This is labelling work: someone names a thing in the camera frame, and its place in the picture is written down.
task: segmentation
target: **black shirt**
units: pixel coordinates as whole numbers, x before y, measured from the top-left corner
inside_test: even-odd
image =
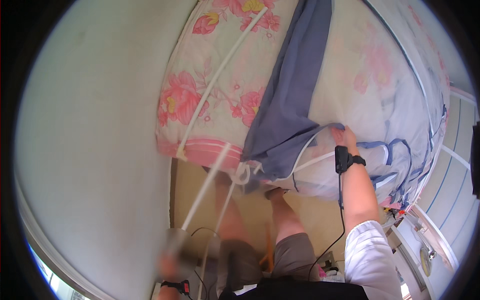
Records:
[[[367,300],[363,287],[351,283],[296,281],[289,277],[263,278],[256,288],[235,295],[225,287],[219,300],[302,300],[302,299],[359,299]]]

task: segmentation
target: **bed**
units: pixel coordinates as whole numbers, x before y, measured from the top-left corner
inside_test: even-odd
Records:
[[[329,127],[348,125],[378,202],[408,209],[438,156],[448,95],[407,0],[204,0],[168,63],[157,146],[208,167],[230,143],[221,169],[239,183],[336,200]]]

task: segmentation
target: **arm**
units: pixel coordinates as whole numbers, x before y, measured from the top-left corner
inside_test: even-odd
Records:
[[[344,131],[337,128],[331,131],[337,145],[347,147],[353,156],[360,155],[357,138],[348,126]],[[362,222],[380,221],[375,190],[363,165],[353,164],[342,174],[342,195],[347,234]]]
[[[158,300],[180,300],[180,293],[176,288],[162,286],[158,293]]]
[[[350,128],[332,129],[332,136],[337,145],[346,146],[353,156],[359,155],[357,138]],[[342,174],[342,186],[348,233],[345,282],[363,286],[369,299],[402,299],[392,249],[379,224],[377,197],[365,167],[350,166]]]
[[[168,282],[178,282],[177,276],[177,260],[172,255],[161,255],[159,257],[158,270],[160,275]],[[157,300],[180,300],[180,293],[176,288],[162,286],[158,293]]]

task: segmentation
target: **orange object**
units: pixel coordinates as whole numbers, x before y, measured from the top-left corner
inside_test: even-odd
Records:
[[[271,273],[273,271],[273,247],[270,236],[270,224],[265,224],[265,238],[267,240],[267,254],[260,260],[259,265],[262,265],[265,261],[268,261],[267,272]]]

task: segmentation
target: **leg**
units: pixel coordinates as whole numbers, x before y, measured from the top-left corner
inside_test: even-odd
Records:
[[[312,243],[305,233],[300,218],[285,202],[283,190],[278,188],[269,193],[273,209],[273,222],[278,231],[275,247],[275,267],[272,278],[291,276],[295,280],[320,281],[315,266],[315,253]]]
[[[223,204],[227,199],[231,180],[224,172],[219,172],[215,178],[215,210],[217,217],[222,211]],[[225,214],[223,216],[218,234],[222,240],[241,240],[250,244],[247,229],[243,223],[240,210],[234,199],[230,199]]]
[[[228,175],[219,172],[215,178],[217,216],[222,211],[230,184]],[[244,285],[258,283],[263,274],[258,264],[256,252],[250,245],[250,239],[240,210],[233,199],[228,203],[218,228],[218,234],[222,241],[218,258],[217,295],[220,296],[225,288],[228,276],[233,276],[231,281],[233,291],[242,289]],[[234,270],[234,274],[229,274],[229,270]]]
[[[300,218],[293,211],[290,205],[283,198],[283,190],[277,188],[270,192],[270,202],[273,209],[273,223],[275,224],[278,235],[276,244],[281,240],[297,233],[304,233]]]

